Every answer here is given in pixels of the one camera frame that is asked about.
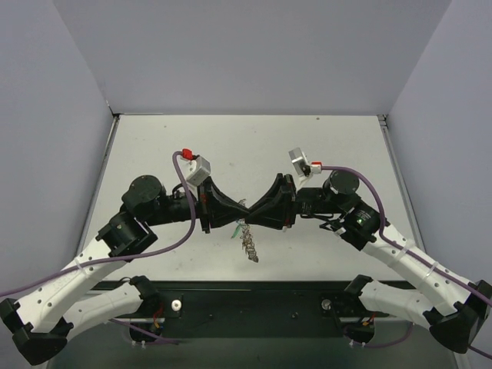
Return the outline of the key with green tag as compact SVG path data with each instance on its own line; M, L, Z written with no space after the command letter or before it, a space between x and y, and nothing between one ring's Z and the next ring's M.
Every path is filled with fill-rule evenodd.
M242 226L241 226L240 224L238 224L238 225L236 226L236 228L235 228L235 230L234 230L234 232L233 232L232 236L231 236L231 239L236 238L236 237L238 236L239 232L241 231L241 229L242 229Z

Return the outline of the metal keyring disc with rings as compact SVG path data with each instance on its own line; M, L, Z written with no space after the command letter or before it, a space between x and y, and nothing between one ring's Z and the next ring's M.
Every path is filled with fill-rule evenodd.
M249 261L253 261L254 263L258 263L259 257L258 257L258 253L257 253L256 248L255 248L253 235L251 233L251 226L249 224L247 224L244 219L240 219L240 220L236 221L236 223L237 223L237 225L240 224L242 226L241 231L239 232L238 236L236 237L236 238L241 239L242 250L247 255Z

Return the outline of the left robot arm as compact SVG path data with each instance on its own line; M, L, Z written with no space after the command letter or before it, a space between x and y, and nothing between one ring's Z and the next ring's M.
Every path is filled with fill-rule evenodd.
M121 198L120 211L72 262L33 292L2 301L1 319L23 358L31 365L43 364L95 325L135 312L145 317L162 311L163 298L145 276L93 298L84 296L109 274L142 257L158 239L153 225L189 221L194 227L201 221L210 231L248 216L247 208L220 192L211 178L198 189L197 196L188 189L168 195L156 177L136 178Z

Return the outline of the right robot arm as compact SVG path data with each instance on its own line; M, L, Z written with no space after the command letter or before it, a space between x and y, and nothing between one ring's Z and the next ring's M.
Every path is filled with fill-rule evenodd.
M403 236L386 218L374 186L358 171L314 163L330 175L320 188L295 187L278 175L272 187L249 209L245 221L266 228L289 228L297 217L318 219L366 255L396 272L412 289L403 290L359 275L346 292L368 311L393 315L429 330L448 350L464 354L487 320L491 285L455 274Z

